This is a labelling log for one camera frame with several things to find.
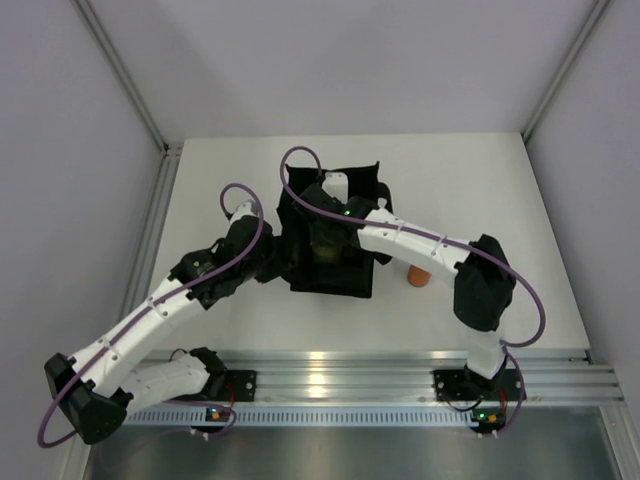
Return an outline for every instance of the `metal beam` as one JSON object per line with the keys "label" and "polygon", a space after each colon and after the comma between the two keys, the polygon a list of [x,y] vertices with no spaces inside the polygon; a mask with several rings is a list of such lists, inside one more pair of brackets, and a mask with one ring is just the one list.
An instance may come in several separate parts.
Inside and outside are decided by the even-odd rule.
{"label": "metal beam", "polygon": [[140,117],[140,120],[144,124],[149,136],[156,144],[158,149],[164,154],[167,151],[167,142],[162,137],[162,133],[158,128],[156,122],[153,120],[149,109],[145,105],[145,102],[140,95],[140,91],[136,88],[129,72],[120,60],[118,52],[113,46],[113,43],[109,39],[107,32],[105,31],[100,19],[96,15],[94,8],[89,0],[71,0],[71,3],[75,7],[76,11],[80,15],[80,18],[89,29],[89,33],[93,36],[94,40],[102,50],[111,70],[113,71],[116,79],[122,86],[125,94],[129,98],[129,101],[133,105],[136,113]]}
{"label": "metal beam", "polygon": [[566,81],[569,73],[573,70],[576,60],[584,51],[587,42],[593,36],[596,27],[602,21],[604,14],[611,3],[612,0],[597,0],[593,5],[593,8],[589,12],[589,15],[580,27],[576,38],[573,40],[569,51],[565,55],[564,60],[560,64],[560,67],[547,86],[542,99],[538,103],[538,106],[534,110],[533,115],[527,122],[527,125],[522,132],[522,140],[524,141],[525,145],[529,142],[531,136],[540,124],[540,121],[544,117],[545,113],[549,110],[549,107],[558,95],[561,87],[564,85],[564,82]]}

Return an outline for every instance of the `wall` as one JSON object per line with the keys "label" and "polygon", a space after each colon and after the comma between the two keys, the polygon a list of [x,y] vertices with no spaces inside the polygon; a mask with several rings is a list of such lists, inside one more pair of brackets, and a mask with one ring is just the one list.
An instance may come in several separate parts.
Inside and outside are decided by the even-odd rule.
{"label": "wall", "polygon": [[50,479],[43,364],[115,321],[159,157],[68,0],[4,2],[0,63],[0,465]]}
{"label": "wall", "polygon": [[596,353],[640,425],[640,2],[613,2],[529,153]]}
{"label": "wall", "polygon": [[594,0],[94,0],[170,140],[515,132]]}

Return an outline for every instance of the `table surface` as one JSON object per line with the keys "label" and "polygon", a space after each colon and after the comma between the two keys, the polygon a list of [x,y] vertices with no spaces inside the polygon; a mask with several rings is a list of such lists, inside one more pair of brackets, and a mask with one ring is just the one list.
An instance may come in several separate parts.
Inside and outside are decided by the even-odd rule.
{"label": "table surface", "polygon": [[[313,148],[327,169],[380,161],[401,218],[452,237],[499,239],[511,265],[540,294],[547,329],[535,348],[589,348],[538,186],[519,134],[434,134],[191,139],[183,149],[156,260],[152,289],[179,259],[226,234],[218,206],[229,182],[251,186],[276,233],[282,186],[278,166],[293,145]],[[304,152],[294,166],[313,165]],[[246,197],[229,192],[229,209]],[[373,298],[293,293],[281,279],[249,282],[182,326],[158,348],[208,346],[261,351],[446,351],[466,349],[453,292],[432,279],[409,285],[408,265],[376,264]],[[517,287],[502,318],[503,337],[529,338],[538,313]]]}

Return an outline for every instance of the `white tabletop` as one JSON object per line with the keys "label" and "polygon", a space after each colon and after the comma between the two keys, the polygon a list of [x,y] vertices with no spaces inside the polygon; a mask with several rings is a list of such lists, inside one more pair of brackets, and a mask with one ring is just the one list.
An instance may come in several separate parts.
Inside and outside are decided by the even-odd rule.
{"label": "white tabletop", "polygon": [[[306,145],[328,169],[380,161],[396,215],[452,237],[496,237],[511,265],[540,294],[547,330],[535,348],[589,347],[536,180],[518,134],[437,134],[192,139],[184,145],[152,289],[187,252],[211,245],[228,224],[218,207],[229,182],[251,186],[280,232],[278,165],[291,146]],[[305,153],[294,166],[312,166]],[[230,192],[232,209],[244,196]],[[168,338],[160,349],[442,351],[466,348],[452,311],[453,292],[432,279],[409,285],[408,266],[376,264],[373,298],[293,293],[283,280],[249,282]],[[536,329],[537,310],[522,287],[502,318],[505,338]]]}

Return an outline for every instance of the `gray floor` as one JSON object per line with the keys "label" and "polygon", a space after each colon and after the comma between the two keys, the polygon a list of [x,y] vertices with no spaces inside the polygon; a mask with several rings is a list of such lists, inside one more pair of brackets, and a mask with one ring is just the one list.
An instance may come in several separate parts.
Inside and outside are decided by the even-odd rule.
{"label": "gray floor", "polygon": [[[159,431],[123,428],[100,447],[105,464]],[[527,409],[498,440],[425,428],[238,428],[208,443],[184,433],[158,438],[111,472],[94,454],[85,480],[619,478],[593,409]]]}

